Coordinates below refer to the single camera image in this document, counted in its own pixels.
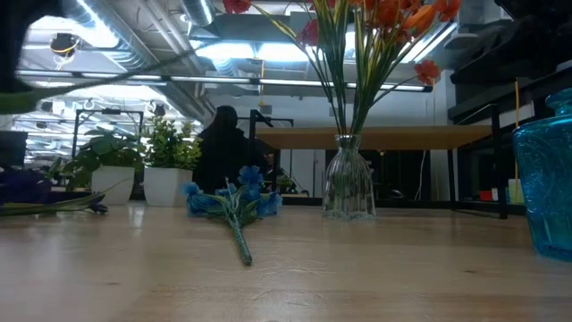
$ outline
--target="black hair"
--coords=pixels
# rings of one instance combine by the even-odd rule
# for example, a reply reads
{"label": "black hair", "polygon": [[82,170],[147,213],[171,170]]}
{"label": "black hair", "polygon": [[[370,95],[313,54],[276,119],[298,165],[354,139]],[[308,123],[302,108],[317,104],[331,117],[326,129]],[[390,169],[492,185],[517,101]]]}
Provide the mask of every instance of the black hair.
{"label": "black hair", "polygon": [[216,137],[218,133],[231,131],[236,129],[239,123],[239,116],[232,106],[219,106],[216,108],[216,114],[213,121],[201,133],[200,137]]}

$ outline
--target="green leaves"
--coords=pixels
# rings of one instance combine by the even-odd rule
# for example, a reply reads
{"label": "green leaves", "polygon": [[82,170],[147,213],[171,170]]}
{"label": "green leaves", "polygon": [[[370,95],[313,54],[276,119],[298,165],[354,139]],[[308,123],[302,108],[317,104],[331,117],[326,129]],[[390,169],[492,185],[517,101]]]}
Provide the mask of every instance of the green leaves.
{"label": "green leaves", "polygon": [[189,141],[192,125],[184,123],[181,132],[177,133],[174,120],[167,121],[162,117],[151,119],[154,130],[145,129],[144,137],[151,145],[146,152],[146,161],[153,167],[179,168],[193,170],[201,156],[199,138]]}

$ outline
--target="green stem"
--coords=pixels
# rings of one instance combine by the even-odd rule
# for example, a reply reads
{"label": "green stem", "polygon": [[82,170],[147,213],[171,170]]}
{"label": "green stem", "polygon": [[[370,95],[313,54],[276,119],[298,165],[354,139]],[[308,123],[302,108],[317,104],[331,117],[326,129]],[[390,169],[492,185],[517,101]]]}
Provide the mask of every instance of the green stem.
{"label": "green stem", "polygon": [[236,221],[236,216],[232,215],[233,219],[231,219],[230,225],[232,232],[234,233],[234,237],[236,238],[236,242],[239,245],[240,256],[242,257],[242,263],[246,266],[250,266],[252,264],[252,255],[250,255],[250,250],[248,249],[247,241],[242,236],[242,231],[240,230],[240,225]]}

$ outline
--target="table surface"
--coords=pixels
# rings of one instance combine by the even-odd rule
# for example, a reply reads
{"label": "table surface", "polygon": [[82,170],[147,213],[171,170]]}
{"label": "table surface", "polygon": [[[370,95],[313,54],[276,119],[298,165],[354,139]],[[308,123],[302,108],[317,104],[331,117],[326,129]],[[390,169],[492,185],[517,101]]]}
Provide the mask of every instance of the table surface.
{"label": "table surface", "polygon": [[[492,133],[486,125],[388,126],[365,128],[362,149],[426,150],[454,149],[485,138]],[[257,137],[278,149],[337,149],[335,128],[257,129]]]}
{"label": "table surface", "polygon": [[523,217],[378,209],[343,223],[284,207],[230,231],[181,208],[0,220],[3,322],[572,320],[572,264]]}

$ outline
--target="blue flower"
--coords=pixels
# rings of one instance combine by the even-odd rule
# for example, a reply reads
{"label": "blue flower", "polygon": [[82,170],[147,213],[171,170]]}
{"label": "blue flower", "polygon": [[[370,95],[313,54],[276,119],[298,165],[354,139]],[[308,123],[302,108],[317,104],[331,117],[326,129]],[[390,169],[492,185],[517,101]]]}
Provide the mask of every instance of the blue flower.
{"label": "blue flower", "polygon": [[282,205],[282,196],[276,192],[271,192],[268,198],[268,215],[276,215],[278,207]]}
{"label": "blue flower", "polygon": [[206,215],[207,210],[220,206],[220,203],[201,191],[187,200],[187,206],[189,207],[189,216],[202,217]]}
{"label": "blue flower", "polygon": [[256,165],[243,166],[240,169],[239,182],[247,185],[258,185],[264,181],[262,174],[259,174],[260,168]]}
{"label": "blue flower", "polygon": [[261,198],[257,203],[257,216],[268,216],[268,199]]}
{"label": "blue flower", "polygon": [[234,194],[234,192],[236,192],[236,186],[234,185],[234,183],[229,183],[229,188],[228,189],[217,189],[214,191],[214,194],[217,196],[221,196],[221,197],[225,197],[227,199],[231,198],[231,195]]}
{"label": "blue flower", "polygon": [[247,190],[242,194],[242,198],[248,202],[260,199],[260,187],[258,185],[249,185]]}
{"label": "blue flower", "polygon": [[192,198],[194,195],[202,193],[203,191],[199,189],[198,185],[194,182],[184,183],[182,185],[182,192],[187,196],[187,199]]}

